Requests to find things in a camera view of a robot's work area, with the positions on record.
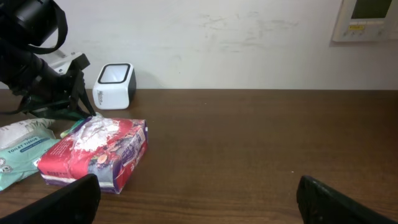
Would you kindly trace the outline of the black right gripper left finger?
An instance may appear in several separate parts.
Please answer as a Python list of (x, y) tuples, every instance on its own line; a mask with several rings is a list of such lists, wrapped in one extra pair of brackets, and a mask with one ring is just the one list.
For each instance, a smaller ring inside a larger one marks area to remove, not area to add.
[(91, 224), (100, 200), (98, 178), (88, 174), (1, 218), (1, 224)]

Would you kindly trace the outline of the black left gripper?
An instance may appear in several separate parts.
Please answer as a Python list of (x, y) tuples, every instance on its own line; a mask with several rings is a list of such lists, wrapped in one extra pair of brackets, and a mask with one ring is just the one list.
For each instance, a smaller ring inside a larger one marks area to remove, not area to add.
[(78, 121), (96, 116), (88, 98), (83, 70), (90, 64), (85, 54), (64, 60), (65, 74), (28, 52), (9, 52), (9, 90), (21, 96), (9, 114), (29, 113), (38, 118)]

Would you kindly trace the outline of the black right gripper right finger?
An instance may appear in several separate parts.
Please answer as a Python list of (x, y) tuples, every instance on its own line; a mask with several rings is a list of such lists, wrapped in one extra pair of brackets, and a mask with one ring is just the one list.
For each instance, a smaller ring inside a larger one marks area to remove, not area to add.
[(397, 224), (309, 175), (301, 177), (296, 198), (304, 224)]

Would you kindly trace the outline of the red purple tissue pack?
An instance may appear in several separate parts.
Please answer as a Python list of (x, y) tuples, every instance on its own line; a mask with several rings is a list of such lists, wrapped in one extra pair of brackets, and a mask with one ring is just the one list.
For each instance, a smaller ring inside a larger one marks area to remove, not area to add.
[(35, 164), (49, 185), (67, 185), (94, 174), (101, 191), (120, 194), (148, 148), (147, 132), (144, 119), (93, 116)]

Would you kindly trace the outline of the teal toilet tissue wipes pack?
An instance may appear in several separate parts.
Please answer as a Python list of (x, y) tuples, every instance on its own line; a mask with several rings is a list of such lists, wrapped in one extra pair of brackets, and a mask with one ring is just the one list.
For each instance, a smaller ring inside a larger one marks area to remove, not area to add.
[(36, 129), (1, 150), (1, 191), (38, 172), (35, 162), (59, 142), (48, 129)]

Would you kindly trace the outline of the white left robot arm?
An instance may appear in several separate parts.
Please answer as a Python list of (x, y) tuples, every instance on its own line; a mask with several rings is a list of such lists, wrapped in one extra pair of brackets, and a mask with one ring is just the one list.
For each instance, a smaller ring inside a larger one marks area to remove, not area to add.
[(1, 0), (1, 82), (22, 98), (8, 115), (78, 121), (96, 114), (83, 78), (86, 55), (56, 70), (41, 58), (56, 52), (67, 34), (66, 14), (55, 1)]

